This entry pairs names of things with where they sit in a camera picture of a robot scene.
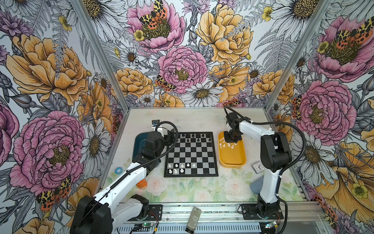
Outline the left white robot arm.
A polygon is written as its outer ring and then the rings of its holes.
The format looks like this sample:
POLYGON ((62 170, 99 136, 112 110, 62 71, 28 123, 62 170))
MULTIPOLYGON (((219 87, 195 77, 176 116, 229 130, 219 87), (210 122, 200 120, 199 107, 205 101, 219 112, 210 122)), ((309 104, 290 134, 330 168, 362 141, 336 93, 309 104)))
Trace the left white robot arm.
POLYGON ((178 135, 174 123, 159 122, 154 131, 148 133, 144 147, 121 177, 96 195, 84 196, 79 201, 70 233, 110 234, 132 218, 144 218, 149 210, 146 198, 134 195, 126 203, 122 200, 175 147, 178 135))

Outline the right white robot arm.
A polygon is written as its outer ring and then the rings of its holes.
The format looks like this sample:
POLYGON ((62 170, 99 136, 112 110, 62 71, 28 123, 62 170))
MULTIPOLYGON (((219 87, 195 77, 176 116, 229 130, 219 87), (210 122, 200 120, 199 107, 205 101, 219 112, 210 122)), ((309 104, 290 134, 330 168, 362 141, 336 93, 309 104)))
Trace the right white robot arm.
POLYGON ((225 106, 228 131, 224 132, 227 143, 238 143, 242 135, 247 135, 260 143, 260 160, 265 168, 262 188, 256 205, 256 213, 267 218, 280 209, 279 188, 282 174, 292 161, 291 150, 286 135, 275 132, 270 122, 254 122, 231 107, 225 106))

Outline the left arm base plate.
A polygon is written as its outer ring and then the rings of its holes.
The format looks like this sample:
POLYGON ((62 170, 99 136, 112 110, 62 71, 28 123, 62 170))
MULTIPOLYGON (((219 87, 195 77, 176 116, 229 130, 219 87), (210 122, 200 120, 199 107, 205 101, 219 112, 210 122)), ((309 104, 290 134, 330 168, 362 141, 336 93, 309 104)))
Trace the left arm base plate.
POLYGON ((163 215, 163 205, 151 204, 149 205, 148 212, 142 216, 140 214, 137 217, 129 219, 129 221, 161 221, 163 215))

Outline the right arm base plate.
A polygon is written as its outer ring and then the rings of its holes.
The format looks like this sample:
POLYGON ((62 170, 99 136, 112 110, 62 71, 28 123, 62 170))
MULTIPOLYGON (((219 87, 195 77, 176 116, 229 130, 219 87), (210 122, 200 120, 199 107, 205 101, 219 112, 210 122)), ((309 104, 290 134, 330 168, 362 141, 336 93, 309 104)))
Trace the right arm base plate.
POLYGON ((238 207, 237 212, 243 216, 244 220, 281 220, 284 218, 278 203, 273 203, 270 205, 263 205, 262 203, 245 203, 238 207))

